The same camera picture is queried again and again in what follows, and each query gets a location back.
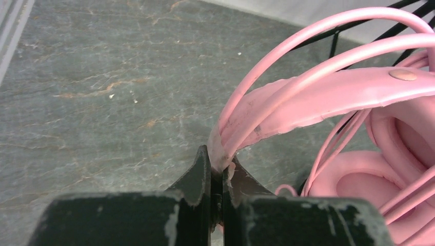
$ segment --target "gray marble floor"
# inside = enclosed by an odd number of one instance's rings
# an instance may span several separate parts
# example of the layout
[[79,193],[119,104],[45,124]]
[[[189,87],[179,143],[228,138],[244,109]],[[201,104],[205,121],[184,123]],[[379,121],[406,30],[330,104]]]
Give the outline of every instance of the gray marble floor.
[[[166,189],[239,81],[299,29],[189,0],[36,0],[0,87],[0,245],[25,245],[59,194]],[[286,55],[255,86],[311,68],[329,44]],[[341,40],[339,52],[354,45]],[[271,190],[298,185],[335,121],[239,159]],[[372,146],[360,131],[349,148]]]

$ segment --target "pink headphones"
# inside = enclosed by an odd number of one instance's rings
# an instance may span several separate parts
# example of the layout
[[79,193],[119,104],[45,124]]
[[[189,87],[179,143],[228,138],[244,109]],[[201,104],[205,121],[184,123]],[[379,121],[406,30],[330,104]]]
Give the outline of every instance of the pink headphones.
[[[245,95],[285,53],[348,22],[388,19],[416,34],[395,36],[339,54],[298,77]],[[341,69],[403,49],[426,48],[395,67]],[[429,67],[429,72],[421,70]],[[344,115],[319,151],[301,196],[361,197],[384,216],[397,245],[435,245],[435,35],[419,17],[393,8],[343,12],[304,28],[268,53],[231,95],[213,128],[208,153],[214,169],[236,151],[277,134]],[[365,123],[379,148],[340,153]]]

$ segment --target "white wall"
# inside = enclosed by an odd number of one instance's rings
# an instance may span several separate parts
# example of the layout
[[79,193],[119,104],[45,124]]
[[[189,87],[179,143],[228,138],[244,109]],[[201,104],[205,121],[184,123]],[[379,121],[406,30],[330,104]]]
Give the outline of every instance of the white wall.
[[[206,2],[239,9],[244,12],[262,15],[277,19],[282,22],[299,26],[308,26],[325,17],[346,10],[388,6],[399,0],[205,0]],[[423,4],[419,1],[407,8],[406,11],[414,11]],[[430,13],[424,20],[429,21],[433,17]],[[360,43],[373,41],[380,34],[388,30],[395,23],[387,20],[371,20],[365,24],[343,32],[343,36]]]

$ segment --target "ear cup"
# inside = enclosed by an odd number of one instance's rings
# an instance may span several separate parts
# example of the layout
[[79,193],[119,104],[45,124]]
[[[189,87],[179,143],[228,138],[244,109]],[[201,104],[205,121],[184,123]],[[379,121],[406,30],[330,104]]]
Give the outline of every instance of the ear cup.
[[[373,109],[367,121],[374,143],[406,183],[435,165],[434,96]],[[435,196],[428,202],[435,206]]]

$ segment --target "clamp jaw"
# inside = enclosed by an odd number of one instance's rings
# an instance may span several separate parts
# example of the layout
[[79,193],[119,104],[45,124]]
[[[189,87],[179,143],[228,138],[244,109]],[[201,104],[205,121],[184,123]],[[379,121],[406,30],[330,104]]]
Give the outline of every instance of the clamp jaw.
[[394,245],[368,202],[347,198],[278,197],[239,163],[228,179],[214,173],[207,147],[162,192],[70,194],[45,210],[31,246],[211,245],[217,224],[226,246]]

